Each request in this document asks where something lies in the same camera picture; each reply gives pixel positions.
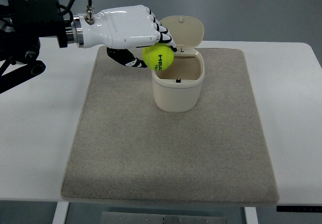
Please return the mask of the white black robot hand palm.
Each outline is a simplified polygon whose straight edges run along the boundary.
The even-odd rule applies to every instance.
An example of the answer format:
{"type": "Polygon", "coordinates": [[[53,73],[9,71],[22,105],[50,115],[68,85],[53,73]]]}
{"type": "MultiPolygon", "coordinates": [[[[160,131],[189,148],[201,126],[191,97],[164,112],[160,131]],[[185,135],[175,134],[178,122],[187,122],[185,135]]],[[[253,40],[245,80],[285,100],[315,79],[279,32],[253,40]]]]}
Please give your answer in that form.
{"type": "Polygon", "coordinates": [[[160,37],[143,5],[105,9],[94,14],[91,22],[86,14],[75,15],[66,34],[68,43],[81,48],[101,44],[113,49],[147,47],[160,37]]]}

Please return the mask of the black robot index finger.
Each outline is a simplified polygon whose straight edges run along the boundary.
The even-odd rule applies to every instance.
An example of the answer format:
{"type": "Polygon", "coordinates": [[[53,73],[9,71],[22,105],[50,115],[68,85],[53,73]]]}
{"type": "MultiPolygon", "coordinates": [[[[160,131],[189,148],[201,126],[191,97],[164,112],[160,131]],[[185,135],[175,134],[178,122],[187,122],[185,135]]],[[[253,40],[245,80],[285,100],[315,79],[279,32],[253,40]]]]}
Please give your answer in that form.
{"type": "Polygon", "coordinates": [[[173,52],[177,52],[177,46],[170,34],[169,31],[167,32],[160,32],[160,37],[159,37],[159,40],[157,41],[158,43],[161,43],[161,44],[166,44],[167,46],[170,47],[170,49],[173,51],[173,52]]]}

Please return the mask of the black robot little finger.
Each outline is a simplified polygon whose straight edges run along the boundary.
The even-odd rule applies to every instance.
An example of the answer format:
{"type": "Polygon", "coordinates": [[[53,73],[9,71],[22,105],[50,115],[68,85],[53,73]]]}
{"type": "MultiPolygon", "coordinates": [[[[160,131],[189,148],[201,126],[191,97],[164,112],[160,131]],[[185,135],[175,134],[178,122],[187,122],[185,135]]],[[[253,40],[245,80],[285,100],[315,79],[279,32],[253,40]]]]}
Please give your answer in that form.
{"type": "Polygon", "coordinates": [[[148,14],[149,14],[149,18],[150,18],[151,20],[156,20],[156,16],[155,16],[155,14],[151,11],[151,9],[150,9],[150,8],[147,8],[147,12],[148,12],[148,14]]]}

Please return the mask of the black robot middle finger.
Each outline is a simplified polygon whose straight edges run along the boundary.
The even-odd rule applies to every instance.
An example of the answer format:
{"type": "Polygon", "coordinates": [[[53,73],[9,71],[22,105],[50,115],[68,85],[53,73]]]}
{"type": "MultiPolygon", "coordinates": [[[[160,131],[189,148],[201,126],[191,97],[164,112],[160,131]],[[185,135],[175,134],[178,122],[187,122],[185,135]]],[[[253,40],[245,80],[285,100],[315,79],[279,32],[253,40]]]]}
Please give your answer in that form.
{"type": "Polygon", "coordinates": [[[162,34],[165,34],[165,35],[170,36],[170,32],[169,32],[169,30],[168,30],[166,27],[162,26],[162,25],[157,25],[157,26],[156,26],[156,30],[157,30],[158,32],[162,33],[162,34]]]}

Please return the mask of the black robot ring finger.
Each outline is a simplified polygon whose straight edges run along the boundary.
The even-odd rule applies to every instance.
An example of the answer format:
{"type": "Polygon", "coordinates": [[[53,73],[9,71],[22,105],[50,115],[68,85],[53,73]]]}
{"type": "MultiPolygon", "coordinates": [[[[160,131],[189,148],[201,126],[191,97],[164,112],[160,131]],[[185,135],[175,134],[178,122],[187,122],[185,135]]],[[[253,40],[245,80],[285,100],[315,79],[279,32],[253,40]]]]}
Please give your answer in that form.
{"type": "Polygon", "coordinates": [[[154,27],[160,27],[160,26],[162,26],[162,24],[160,23],[160,21],[157,18],[155,18],[155,17],[153,17],[152,22],[153,22],[154,27]]]}

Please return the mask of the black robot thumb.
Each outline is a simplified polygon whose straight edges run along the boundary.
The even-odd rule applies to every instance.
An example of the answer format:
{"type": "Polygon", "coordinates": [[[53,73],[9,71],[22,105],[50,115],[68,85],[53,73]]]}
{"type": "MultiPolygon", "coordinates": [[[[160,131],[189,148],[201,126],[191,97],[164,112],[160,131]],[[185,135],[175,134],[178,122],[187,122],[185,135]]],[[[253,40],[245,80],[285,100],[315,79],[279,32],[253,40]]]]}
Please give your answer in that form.
{"type": "Polygon", "coordinates": [[[125,67],[147,68],[144,61],[135,57],[128,49],[113,49],[107,47],[107,55],[125,67]]]}

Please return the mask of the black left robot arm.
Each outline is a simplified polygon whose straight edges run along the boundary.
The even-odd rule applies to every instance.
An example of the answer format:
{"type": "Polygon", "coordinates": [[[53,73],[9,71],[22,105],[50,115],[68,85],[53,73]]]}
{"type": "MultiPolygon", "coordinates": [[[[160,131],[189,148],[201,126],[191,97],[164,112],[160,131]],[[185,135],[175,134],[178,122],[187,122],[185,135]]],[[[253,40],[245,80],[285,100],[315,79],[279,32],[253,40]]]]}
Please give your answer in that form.
{"type": "Polygon", "coordinates": [[[132,47],[164,45],[177,51],[169,30],[143,5],[94,13],[88,3],[86,13],[74,15],[74,1],[63,6],[58,0],[8,0],[1,6],[1,92],[45,71],[38,59],[43,37],[55,37],[61,48],[105,45],[107,55],[127,67],[147,66],[130,52],[132,47]]]}

